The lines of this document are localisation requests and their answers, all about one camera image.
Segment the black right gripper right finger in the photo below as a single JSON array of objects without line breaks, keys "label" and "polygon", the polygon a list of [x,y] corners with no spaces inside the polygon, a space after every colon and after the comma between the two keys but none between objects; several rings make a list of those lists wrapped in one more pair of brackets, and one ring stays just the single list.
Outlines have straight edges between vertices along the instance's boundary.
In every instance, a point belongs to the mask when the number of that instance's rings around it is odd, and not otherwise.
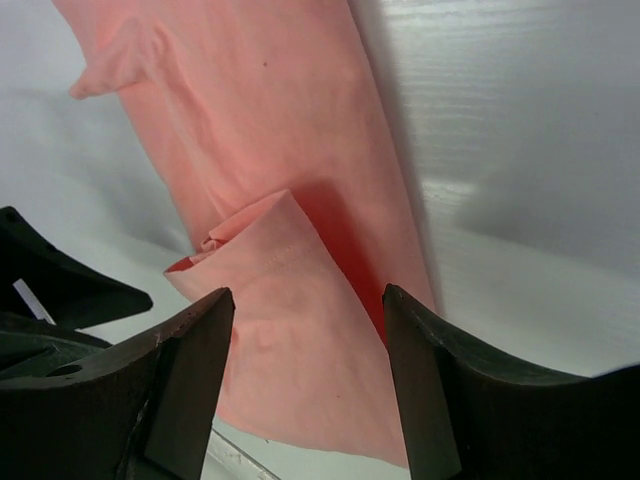
[{"label": "black right gripper right finger", "polygon": [[635,479],[639,369],[549,369],[446,322],[402,288],[383,295],[415,479]]}]

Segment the salmon orange t-shirt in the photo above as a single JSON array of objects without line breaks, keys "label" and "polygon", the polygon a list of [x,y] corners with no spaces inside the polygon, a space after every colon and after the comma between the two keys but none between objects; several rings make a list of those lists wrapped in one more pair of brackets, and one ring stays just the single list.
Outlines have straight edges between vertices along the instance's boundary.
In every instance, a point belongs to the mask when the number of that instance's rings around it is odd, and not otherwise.
[{"label": "salmon orange t-shirt", "polygon": [[236,305],[218,416],[405,466],[382,295],[433,300],[371,68],[344,1],[60,1],[194,251],[186,298]]}]

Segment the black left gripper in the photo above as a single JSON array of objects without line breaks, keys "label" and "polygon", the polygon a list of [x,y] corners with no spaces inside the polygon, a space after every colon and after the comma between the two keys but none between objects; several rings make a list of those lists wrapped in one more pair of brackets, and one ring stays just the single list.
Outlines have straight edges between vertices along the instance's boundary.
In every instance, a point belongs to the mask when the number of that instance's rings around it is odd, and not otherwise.
[{"label": "black left gripper", "polygon": [[[18,281],[63,328],[35,320],[38,316],[15,287]],[[1,209],[2,380],[46,377],[61,366],[108,349],[111,343],[74,330],[145,313],[152,307],[146,292],[57,249],[15,208]]]}]

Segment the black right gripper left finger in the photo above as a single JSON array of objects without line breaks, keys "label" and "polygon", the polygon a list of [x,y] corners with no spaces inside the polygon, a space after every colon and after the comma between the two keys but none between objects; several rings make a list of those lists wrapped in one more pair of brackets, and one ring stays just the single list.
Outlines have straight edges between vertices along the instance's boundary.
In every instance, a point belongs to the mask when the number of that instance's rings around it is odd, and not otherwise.
[{"label": "black right gripper left finger", "polygon": [[197,479],[235,305],[218,289],[46,377],[1,379],[5,479]]}]

